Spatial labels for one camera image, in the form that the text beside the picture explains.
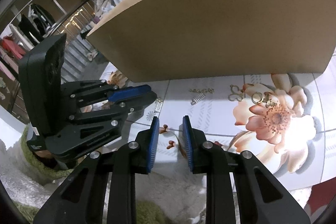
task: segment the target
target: white tiled floor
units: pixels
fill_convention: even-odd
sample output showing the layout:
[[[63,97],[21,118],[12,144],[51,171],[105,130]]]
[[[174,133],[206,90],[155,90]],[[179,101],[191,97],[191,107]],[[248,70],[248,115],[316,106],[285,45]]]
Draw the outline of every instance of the white tiled floor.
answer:
[[[242,87],[243,84],[243,76],[171,80],[160,114],[160,125],[167,124],[169,128],[179,130],[183,116],[189,115],[192,126],[204,133],[234,136],[240,131],[232,114],[237,102],[227,98],[231,94],[230,85]],[[189,92],[189,89],[207,88],[213,88],[214,94],[207,93],[203,100],[191,105],[192,98],[198,94]]]
[[[322,181],[336,177],[336,130],[325,133],[325,160]]]
[[[105,71],[103,78],[106,79],[109,75],[110,72]],[[334,107],[336,106],[336,97],[334,96],[336,91],[336,57],[332,58],[323,75],[290,74],[290,77],[293,80],[293,85],[300,85],[305,89],[307,105],[304,108],[304,113],[315,118],[316,129],[320,133],[308,143],[308,159],[297,172],[288,173],[287,164],[284,164],[275,173],[275,176],[288,190],[311,186],[320,183],[321,180],[328,180],[336,176],[336,171],[334,171],[336,170],[334,168],[336,130],[324,133],[324,131],[336,128]],[[204,184],[205,180],[202,176],[190,173],[186,159],[182,157],[176,147],[169,150],[166,147],[170,140],[177,142],[175,134],[179,138],[181,137],[182,118],[185,115],[189,115],[193,128],[204,131],[208,140],[228,145],[233,136],[241,130],[234,125],[235,118],[232,113],[237,102],[231,102],[227,99],[231,94],[230,85],[242,87],[244,83],[263,83],[274,88],[270,75],[210,77],[151,83],[130,82],[129,86],[149,84],[158,97],[164,99],[161,112],[154,113],[155,103],[153,103],[140,116],[139,113],[131,113],[122,130],[122,137],[110,143],[108,147],[114,149],[134,140],[139,131],[149,128],[154,115],[159,116],[160,126],[167,124],[171,130],[159,135],[153,171],[173,179]],[[197,93],[191,93],[189,89],[207,88],[213,88],[214,94],[207,93],[202,101],[192,106],[190,102]]]
[[[296,78],[295,80],[298,81],[298,83],[294,84],[299,84],[301,87],[303,87],[305,94],[307,95],[307,105],[304,108],[304,114],[313,116],[313,118],[316,120],[315,125],[317,131],[324,131],[325,129],[322,106],[313,74],[296,73],[293,74],[293,78]]]
[[[336,129],[336,56],[321,75],[314,74],[319,89],[325,121],[325,130]]]

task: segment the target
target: black mount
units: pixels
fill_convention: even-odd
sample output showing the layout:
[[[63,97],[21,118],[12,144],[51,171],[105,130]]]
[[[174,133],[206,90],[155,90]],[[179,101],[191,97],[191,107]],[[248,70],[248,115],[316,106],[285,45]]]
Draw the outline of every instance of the black mount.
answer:
[[[158,137],[159,119],[154,117],[151,128],[139,132],[134,142],[116,152],[90,153],[46,201],[33,224],[101,224],[111,172],[107,223],[136,223],[135,173],[151,171]]]
[[[206,224],[236,223],[230,173],[233,173],[241,224],[310,224],[285,187],[250,152],[224,151],[184,117],[191,144],[193,174],[207,174]]]
[[[120,89],[105,80],[61,84],[66,35],[46,38],[20,61],[19,76],[31,128],[31,151],[49,150],[73,167],[74,160],[121,136],[128,113],[152,104],[149,85]],[[109,100],[109,109],[81,113],[80,108]]]

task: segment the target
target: gold butterfly charm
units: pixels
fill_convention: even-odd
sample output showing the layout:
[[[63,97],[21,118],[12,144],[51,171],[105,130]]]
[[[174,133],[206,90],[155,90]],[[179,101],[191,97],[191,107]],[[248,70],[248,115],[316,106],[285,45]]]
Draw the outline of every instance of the gold butterfly charm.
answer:
[[[230,85],[231,88],[231,94],[227,97],[229,101],[234,102],[238,101],[241,102],[244,98],[244,91],[239,88],[237,85]]]

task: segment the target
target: metal screw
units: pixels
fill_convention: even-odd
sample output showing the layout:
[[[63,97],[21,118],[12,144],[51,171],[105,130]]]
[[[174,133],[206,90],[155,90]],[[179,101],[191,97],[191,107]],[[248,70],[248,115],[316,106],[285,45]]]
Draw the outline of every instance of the metal screw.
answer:
[[[139,146],[139,144],[137,142],[130,142],[128,144],[128,147],[131,148],[131,149],[135,149]]]
[[[211,148],[213,146],[212,142],[206,141],[203,143],[204,148]]]
[[[90,153],[90,158],[96,159],[100,156],[100,153],[98,151],[93,151]]]
[[[252,153],[250,151],[243,151],[242,153],[243,157],[246,158],[246,159],[250,159],[252,158]]]

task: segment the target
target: jewelry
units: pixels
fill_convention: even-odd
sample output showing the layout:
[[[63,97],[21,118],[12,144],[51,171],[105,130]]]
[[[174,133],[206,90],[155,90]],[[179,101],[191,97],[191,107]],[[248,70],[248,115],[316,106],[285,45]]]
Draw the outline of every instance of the jewelry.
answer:
[[[234,102],[238,101],[241,102],[244,98],[244,91],[239,89],[239,86],[237,85],[230,85],[231,88],[231,94],[227,97],[229,101]]]
[[[161,111],[162,105],[163,105],[163,100],[161,98],[157,98],[155,100],[154,113],[159,113]]]
[[[258,95],[259,96],[259,101],[255,101],[254,100],[254,96]],[[261,92],[255,92],[253,93],[251,100],[253,102],[253,104],[259,104],[261,102],[266,103],[266,108],[272,107],[272,106],[276,106],[277,104],[275,102],[272,101],[272,99],[269,97],[269,93],[267,92],[265,94],[265,96],[261,93]]]
[[[189,89],[189,92],[196,92],[196,93],[211,93],[214,94],[215,89]]]
[[[199,95],[197,95],[191,100],[191,105],[196,105],[200,100],[203,100],[204,97],[205,97],[205,94],[201,92]]]

